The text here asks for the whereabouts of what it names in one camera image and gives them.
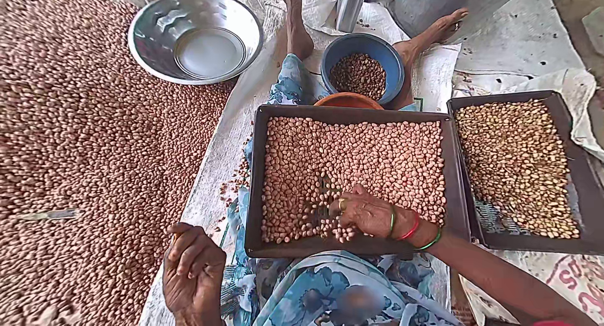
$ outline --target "concrete floor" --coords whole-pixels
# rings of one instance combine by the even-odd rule
[[[581,19],[596,7],[604,6],[604,0],[554,0],[554,4],[585,67],[595,75],[598,84],[604,87],[604,56],[596,52],[581,22]],[[603,90],[596,92],[590,103],[589,112],[593,132],[600,145],[604,146]]]

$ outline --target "rectangular tray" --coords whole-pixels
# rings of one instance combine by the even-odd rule
[[[472,236],[480,243],[491,249],[505,250],[533,250],[538,252],[563,252],[580,254],[604,254],[604,189],[596,172],[588,162],[587,152],[570,139],[572,117],[560,94],[555,91],[533,91],[526,93],[499,94],[490,96],[476,96],[468,98],[452,98],[447,103],[449,114],[459,108],[471,105],[501,102],[528,102],[530,99],[544,99],[548,112],[554,121],[558,135],[563,141],[564,152],[568,158],[570,181],[565,187],[569,192],[568,202],[573,215],[579,222],[580,238],[578,239],[551,239],[539,235],[521,235],[513,230],[500,230],[489,232],[490,222],[487,222],[479,209],[484,205],[477,204],[470,189],[461,140],[456,133],[456,140],[460,152],[460,166],[465,185],[467,211],[469,212]]]
[[[411,258],[410,244],[391,239],[378,239],[363,235],[340,243],[335,238],[301,238],[290,243],[263,243],[262,189],[265,173],[265,144],[267,123],[271,117],[310,117],[328,124],[388,123],[400,121],[440,121],[442,158],[445,160],[445,229],[464,239],[470,239],[465,194],[459,165],[460,153],[456,142],[456,130],[447,114],[414,113],[407,111],[369,110],[334,106],[261,105],[254,119],[254,146],[251,165],[251,189],[246,223],[245,251],[250,258],[302,258],[325,250],[347,250],[357,255],[400,254]]]

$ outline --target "leg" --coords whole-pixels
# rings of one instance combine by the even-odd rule
[[[268,104],[312,105],[328,93],[302,64],[314,49],[312,38],[302,23],[302,0],[284,1],[288,11],[285,19],[288,55],[283,60],[277,82],[271,87]]]
[[[386,105],[387,109],[398,110],[413,103],[413,94],[411,93],[413,63],[422,52],[430,47],[430,45],[449,38],[453,33],[450,28],[465,16],[467,16],[467,8],[460,8],[448,16],[439,18],[424,32],[413,37],[410,41],[398,42],[392,45],[403,59],[405,81],[399,95]]]
[[[300,60],[310,56],[315,44],[302,23],[302,0],[283,0],[287,6],[285,28],[288,31],[288,53]]]

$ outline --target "orange bowl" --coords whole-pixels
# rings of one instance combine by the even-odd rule
[[[362,109],[375,109],[383,110],[383,107],[379,105],[373,99],[355,93],[335,93],[328,97],[320,99],[317,106],[345,106],[347,108],[362,108]]]

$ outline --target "metal container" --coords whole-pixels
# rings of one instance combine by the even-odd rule
[[[573,218],[579,223],[580,238],[551,239],[531,234],[528,230],[520,228],[511,218],[500,216],[499,210],[490,203],[474,199],[461,141],[456,134],[459,150],[462,151],[460,165],[472,235],[491,249],[604,255],[604,214],[602,214],[604,189],[595,170],[589,164],[587,152],[570,139],[572,118],[559,93],[532,91],[453,98],[447,102],[447,107],[449,113],[454,115],[458,109],[466,106],[528,102],[530,99],[544,99],[543,104],[547,106],[558,135],[563,141],[570,170],[569,183],[565,189],[568,191],[568,204]],[[454,129],[457,130],[457,125],[453,123]]]
[[[352,32],[364,0],[338,0],[336,30]]]
[[[410,37],[426,30],[434,21],[467,7],[470,15],[464,18],[463,26],[449,39],[455,41],[493,17],[493,14],[509,0],[394,0],[388,5],[398,26]]]
[[[470,240],[466,199],[459,165],[460,152],[456,130],[447,114],[413,113],[409,111],[342,108],[337,106],[261,105],[254,119],[254,147],[252,150],[251,188],[248,219],[245,228],[245,252],[250,258],[304,258],[325,250],[347,250],[357,255],[399,254],[410,259],[413,246],[393,239],[371,238],[356,235],[351,241],[340,243],[335,238],[301,238],[290,243],[264,243],[261,240],[262,189],[265,177],[267,123],[271,117],[310,117],[327,124],[388,123],[399,121],[440,121],[442,129],[442,158],[445,160],[445,230],[460,238]],[[327,217],[320,212],[312,217],[313,224]]]
[[[178,84],[211,84],[245,70],[260,53],[258,18],[237,0],[155,0],[132,20],[128,46],[145,70]]]

